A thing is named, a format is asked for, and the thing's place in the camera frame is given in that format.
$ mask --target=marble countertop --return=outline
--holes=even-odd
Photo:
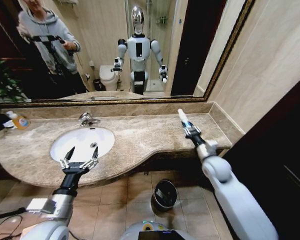
[[[214,139],[220,148],[230,141],[207,113],[188,114],[204,139]],[[80,179],[81,185],[98,184],[116,178],[137,167],[159,152],[193,149],[185,139],[177,115],[100,117],[94,127],[113,132],[112,149],[98,158],[99,163]],[[0,163],[15,178],[31,185],[58,187],[64,178],[60,164],[50,157],[50,148],[58,136],[80,128],[76,118],[32,120],[25,130],[10,129],[0,138]]]
[[[77,101],[91,101],[91,97],[96,100],[112,100],[112,99],[141,99],[145,96],[128,92],[128,91],[91,91],[86,93],[80,93],[71,96],[65,96],[59,98],[61,100],[77,100]]]

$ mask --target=chrome robot head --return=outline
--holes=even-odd
[[[144,13],[140,6],[134,6],[131,12],[131,21],[136,35],[142,34],[144,28]]]

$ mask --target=gray hoodie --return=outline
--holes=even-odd
[[[44,10],[46,11],[46,18],[44,21],[35,19],[29,9],[19,13],[19,21],[28,30],[30,36],[59,36],[63,40],[75,43],[77,46],[77,52],[80,51],[81,47],[79,42],[69,32],[67,26],[60,20],[60,18],[52,10],[49,10],[45,7]],[[61,63],[69,70],[69,72],[76,74],[78,70],[74,57],[69,56],[68,51],[59,41],[53,41],[52,44]],[[35,45],[41,53],[46,66],[50,71],[55,72],[56,66],[53,56],[48,52],[47,48],[42,42],[35,42]]]

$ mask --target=faucet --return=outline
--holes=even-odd
[[[86,125],[90,126],[92,124],[98,124],[101,122],[100,119],[93,118],[88,112],[82,113],[78,120],[82,121],[80,125],[81,127],[85,127]]]

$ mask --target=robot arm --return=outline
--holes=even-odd
[[[114,59],[114,68],[111,71],[122,71],[122,67],[125,63],[125,54],[127,51],[127,43],[124,39],[118,40],[118,57]]]
[[[166,83],[167,78],[168,78],[168,75],[167,75],[168,68],[165,65],[163,65],[164,60],[163,60],[163,57],[162,57],[162,54],[160,51],[159,42],[157,40],[152,40],[150,46],[151,46],[152,52],[155,55],[155,59],[160,66],[159,67],[160,79],[163,81],[163,83]]]
[[[185,137],[191,139],[215,196],[235,233],[242,240],[277,240],[277,231],[251,192],[238,181],[230,164],[216,156],[217,142],[205,141],[201,131],[179,109]]]
[[[65,177],[61,186],[53,192],[52,199],[34,198],[26,208],[30,213],[43,213],[43,217],[49,220],[35,225],[22,237],[22,240],[68,240],[67,226],[72,217],[73,201],[77,196],[80,177],[99,163],[98,146],[91,159],[84,162],[69,162],[74,151],[75,147],[59,161]]]

